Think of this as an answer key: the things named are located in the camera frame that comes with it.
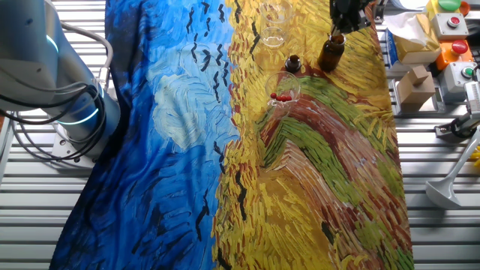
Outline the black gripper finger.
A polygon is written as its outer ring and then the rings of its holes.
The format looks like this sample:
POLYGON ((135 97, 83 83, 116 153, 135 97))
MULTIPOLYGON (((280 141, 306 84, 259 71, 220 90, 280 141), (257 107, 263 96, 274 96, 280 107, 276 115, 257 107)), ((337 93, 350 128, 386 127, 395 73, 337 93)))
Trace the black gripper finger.
POLYGON ((330 1, 331 36, 345 35, 353 31, 350 18, 351 4, 351 0, 330 1))
POLYGON ((352 0, 352 30, 357 32, 371 26, 366 9, 374 4, 374 0, 352 0))

